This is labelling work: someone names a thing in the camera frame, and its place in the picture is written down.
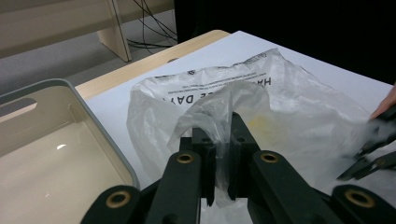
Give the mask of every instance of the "plastic bag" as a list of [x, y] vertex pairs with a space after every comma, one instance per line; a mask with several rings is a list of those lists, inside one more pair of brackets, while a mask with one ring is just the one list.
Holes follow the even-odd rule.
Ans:
[[[204, 129], [218, 145], [218, 158], [223, 158], [233, 111], [241, 115], [261, 149], [279, 151], [308, 184], [328, 194], [378, 127], [366, 123], [369, 114], [359, 105], [285, 60], [277, 49], [230, 67], [137, 83], [131, 91], [127, 127], [143, 168], [155, 181], [178, 151], [179, 137], [188, 135], [191, 127]], [[228, 179], [222, 164], [217, 167], [215, 205], [221, 212], [202, 208], [203, 220], [240, 223], [234, 218], [239, 211], [238, 216], [248, 221], [245, 201], [230, 202], [225, 194]], [[386, 187], [373, 184], [378, 178], [360, 185], [388, 194]]]

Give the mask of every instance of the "white table surface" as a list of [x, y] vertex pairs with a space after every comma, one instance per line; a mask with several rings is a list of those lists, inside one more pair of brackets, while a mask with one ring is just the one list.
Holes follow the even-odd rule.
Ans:
[[126, 159], [134, 167], [141, 189], [151, 184], [134, 151], [126, 127], [130, 90], [146, 77], [173, 75], [191, 69], [209, 66], [230, 66], [268, 49], [278, 48], [286, 60], [298, 64], [316, 76], [322, 83], [343, 92], [360, 104], [367, 112], [373, 112], [387, 95], [391, 85], [349, 72], [340, 67], [316, 60], [296, 51], [244, 32], [236, 32], [202, 49], [131, 79], [87, 101], [89, 108], [103, 124]]

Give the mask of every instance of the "hand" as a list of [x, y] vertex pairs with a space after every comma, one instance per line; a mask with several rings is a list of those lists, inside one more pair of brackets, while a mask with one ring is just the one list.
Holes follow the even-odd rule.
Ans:
[[370, 119], [375, 119], [378, 115], [385, 112], [391, 106], [396, 105], [396, 83], [388, 93], [387, 97], [379, 104], [375, 112], [370, 116]]

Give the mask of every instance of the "plastic bin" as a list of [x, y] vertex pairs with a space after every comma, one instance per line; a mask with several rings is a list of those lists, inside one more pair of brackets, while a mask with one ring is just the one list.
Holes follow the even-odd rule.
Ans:
[[74, 87], [49, 79], [0, 96], [0, 223], [79, 223], [136, 174]]

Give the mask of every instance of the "black wall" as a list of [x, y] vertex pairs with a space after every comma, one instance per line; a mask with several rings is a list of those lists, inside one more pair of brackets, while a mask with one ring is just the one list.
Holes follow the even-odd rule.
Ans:
[[396, 81], [393, 0], [175, 0], [178, 42], [244, 31], [389, 84]]

